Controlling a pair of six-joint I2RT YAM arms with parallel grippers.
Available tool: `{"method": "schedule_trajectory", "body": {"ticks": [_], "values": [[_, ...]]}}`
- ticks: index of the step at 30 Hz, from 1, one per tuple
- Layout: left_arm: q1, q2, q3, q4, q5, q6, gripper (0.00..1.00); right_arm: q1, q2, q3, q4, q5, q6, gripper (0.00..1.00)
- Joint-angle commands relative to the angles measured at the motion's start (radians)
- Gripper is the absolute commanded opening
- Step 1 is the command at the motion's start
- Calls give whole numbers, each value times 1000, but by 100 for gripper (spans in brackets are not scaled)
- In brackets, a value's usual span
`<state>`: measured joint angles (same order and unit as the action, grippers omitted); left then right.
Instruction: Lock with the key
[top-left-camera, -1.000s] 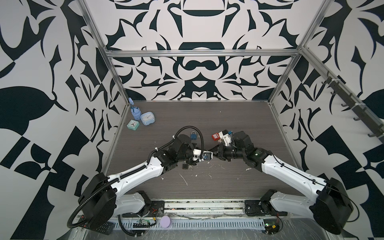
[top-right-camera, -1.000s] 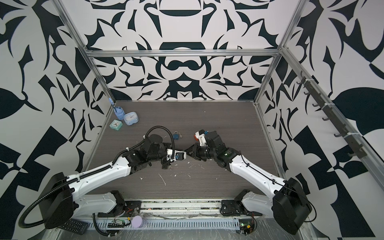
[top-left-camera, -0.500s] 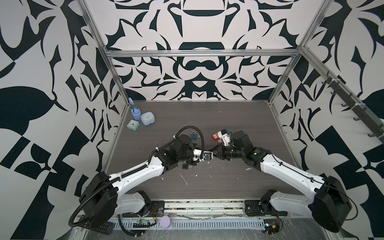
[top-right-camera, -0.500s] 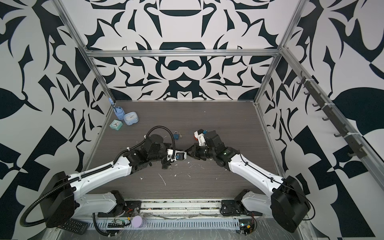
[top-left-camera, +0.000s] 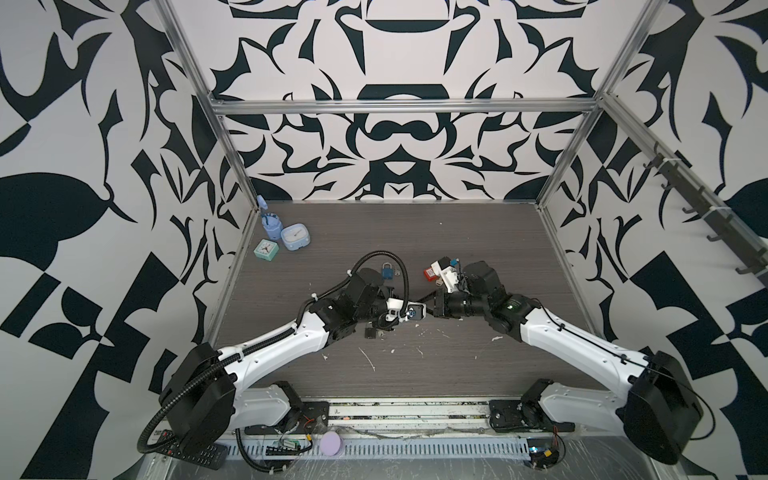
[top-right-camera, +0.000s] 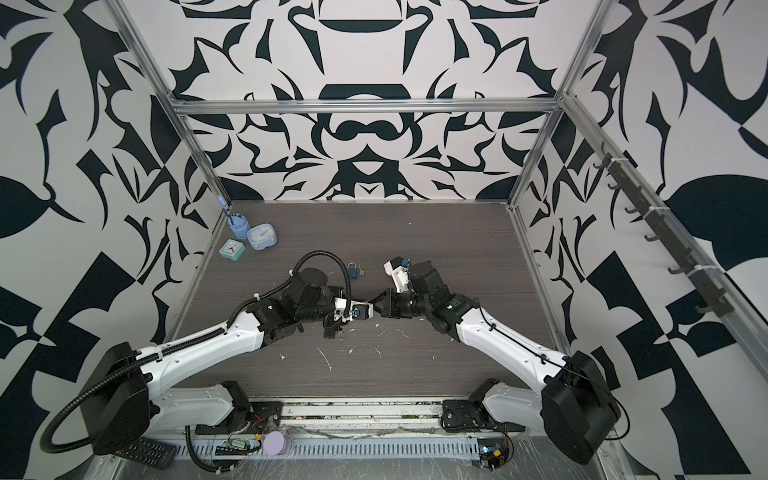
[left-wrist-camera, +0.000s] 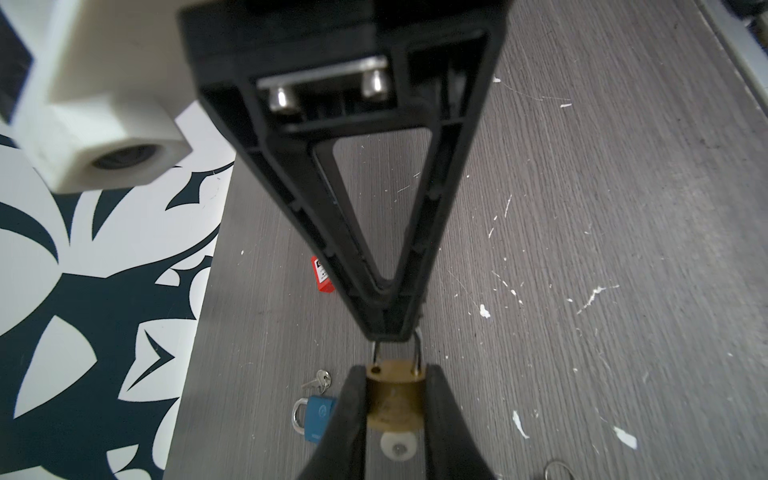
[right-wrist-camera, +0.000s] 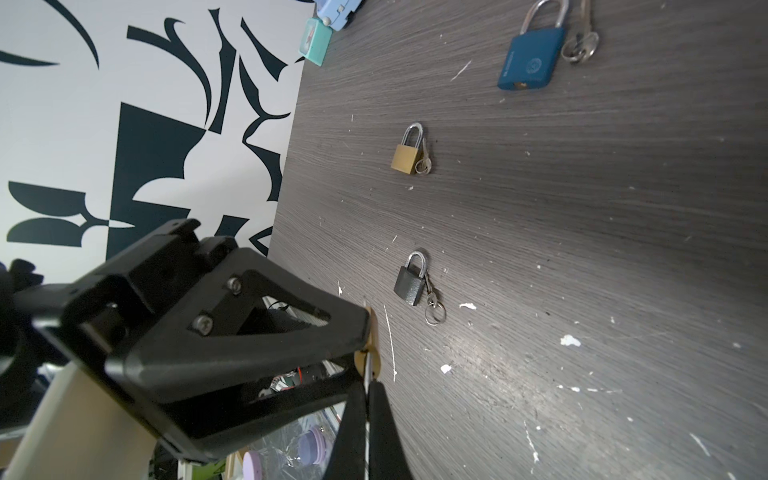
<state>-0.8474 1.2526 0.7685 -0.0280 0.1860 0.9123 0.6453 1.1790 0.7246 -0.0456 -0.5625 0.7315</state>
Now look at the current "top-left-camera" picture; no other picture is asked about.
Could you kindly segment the red safety padlock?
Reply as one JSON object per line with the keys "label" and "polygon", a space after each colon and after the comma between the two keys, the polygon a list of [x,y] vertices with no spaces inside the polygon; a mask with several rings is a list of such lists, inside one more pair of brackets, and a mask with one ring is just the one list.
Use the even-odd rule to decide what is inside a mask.
{"label": "red safety padlock", "polygon": [[432,266],[426,268],[423,271],[423,274],[424,274],[425,278],[429,282],[433,282],[433,281],[435,281],[435,280],[437,280],[439,278],[439,275],[435,272],[435,270],[434,270],[434,268]]}

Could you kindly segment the blue padlock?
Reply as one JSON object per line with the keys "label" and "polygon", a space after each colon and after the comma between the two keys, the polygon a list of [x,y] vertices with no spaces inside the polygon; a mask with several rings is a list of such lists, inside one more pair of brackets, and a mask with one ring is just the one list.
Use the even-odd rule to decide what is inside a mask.
{"label": "blue padlock", "polygon": [[384,262],[381,266],[381,275],[384,280],[394,280],[401,275],[401,272],[393,263]]}

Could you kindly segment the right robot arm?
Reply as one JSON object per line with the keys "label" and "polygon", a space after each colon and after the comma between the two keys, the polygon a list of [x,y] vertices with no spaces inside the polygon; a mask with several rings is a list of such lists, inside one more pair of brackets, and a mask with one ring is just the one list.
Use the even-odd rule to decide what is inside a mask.
{"label": "right robot arm", "polygon": [[484,261],[460,266],[443,257],[427,274],[442,283],[434,293],[434,317],[482,318],[496,332],[548,352],[601,384],[591,390],[540,383],[533,402],[553,422],[622,434],[653,460],[674,465],[703,417],[713,413],[673,356],[625,349],[563,320],[538,299],[507,292]]}

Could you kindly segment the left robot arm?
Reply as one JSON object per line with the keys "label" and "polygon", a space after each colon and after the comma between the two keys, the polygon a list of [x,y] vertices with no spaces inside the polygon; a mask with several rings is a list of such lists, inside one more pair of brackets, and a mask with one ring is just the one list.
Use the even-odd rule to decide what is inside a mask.
{"label": "left robot arm", "polygon": [[350,336],[360,323],[390,330],[423,318],[427,308],[411,299],[406,272],[402,295],[394,298],[380,272],[366,268],[377,255],[364,255],[339,284],[305,300],[289,323],[219,350],[207,342],[194,347],[160,393],[158,412],[139,434],[138,452],[163,452],[177,444],[183,453],[196,453],[228,430],[279,424],[297,409],[295,396],[284,386],[270,386],[265,399],[250,405],[244,397],[249,387]]}

